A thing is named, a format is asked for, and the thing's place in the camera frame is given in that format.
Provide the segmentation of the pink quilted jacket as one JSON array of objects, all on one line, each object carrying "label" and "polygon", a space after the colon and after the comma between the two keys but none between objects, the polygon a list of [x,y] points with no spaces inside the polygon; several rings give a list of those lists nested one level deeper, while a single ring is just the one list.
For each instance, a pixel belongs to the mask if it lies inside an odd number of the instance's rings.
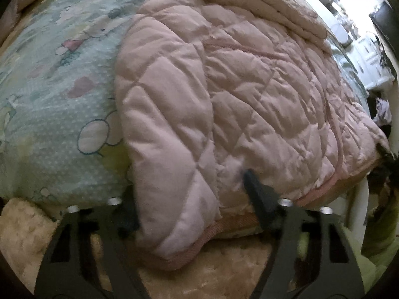
[{"label": "pink quilted jacket", "polygon": [[356,99],[304,0],[146,0],[122,41],[116,104],[144,262],[183,267],[253,233],[246,170],[303,207],[379,163],[385,134]]}]

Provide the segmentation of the beige fluffy rug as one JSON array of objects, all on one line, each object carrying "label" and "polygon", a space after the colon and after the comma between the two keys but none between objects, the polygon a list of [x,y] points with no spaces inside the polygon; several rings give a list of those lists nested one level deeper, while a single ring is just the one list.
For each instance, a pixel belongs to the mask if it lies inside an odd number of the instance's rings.
[{"label": "beige fluffy rug", "polygon": [[[1,253],[29,292],[34,291],[57,226],[21,198],[11,199],[1,212]],[[271,250],[258,235],[213,240],[182,269],[160,271],[141,265],[139,275],[152,298],[249,298]]]}]

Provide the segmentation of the light blue cartoon blanket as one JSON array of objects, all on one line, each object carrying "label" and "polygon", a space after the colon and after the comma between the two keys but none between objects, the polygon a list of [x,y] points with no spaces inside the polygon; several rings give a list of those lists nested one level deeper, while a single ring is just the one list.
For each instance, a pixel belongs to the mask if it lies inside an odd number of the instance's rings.
[{"label": "light blue cartoon blanket", "polygon": [[133,181],[114,81],[146,0],[43,0],[1,56],[1,196],[93,207]]}]

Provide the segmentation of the white drawer cabinet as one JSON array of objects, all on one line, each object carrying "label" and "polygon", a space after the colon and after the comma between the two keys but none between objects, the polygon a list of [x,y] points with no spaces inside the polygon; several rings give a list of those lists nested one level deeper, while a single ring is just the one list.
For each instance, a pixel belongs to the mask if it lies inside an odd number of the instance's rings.
[{"label": "white drawer cabinet", "polygon": [[368,91],[388,91],[395,80],[375,35],[363,36],[346,47],[346,53],[357,75]]}]

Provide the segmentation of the white dressing table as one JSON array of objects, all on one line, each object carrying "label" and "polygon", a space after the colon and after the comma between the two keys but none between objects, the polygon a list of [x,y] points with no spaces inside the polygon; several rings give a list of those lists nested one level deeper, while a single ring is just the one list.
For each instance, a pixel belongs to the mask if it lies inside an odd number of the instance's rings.
[{"label": "white dressing table", "polygon": [[319,18],[323,20],[330,33],[343,46],[347,47],[351,44],[352,39],[348,31],[335,16],[330,0],[304,0],[317,13]]}]

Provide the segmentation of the black wall television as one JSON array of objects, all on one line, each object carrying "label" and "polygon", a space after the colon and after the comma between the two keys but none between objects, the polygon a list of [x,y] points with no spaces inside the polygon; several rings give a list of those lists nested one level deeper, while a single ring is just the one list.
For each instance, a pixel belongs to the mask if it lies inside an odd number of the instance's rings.
[{"label": "black wall television", "polygon": [[398,15],[386,1],[383,1],[369,14],[369,18],[398,60]]}]

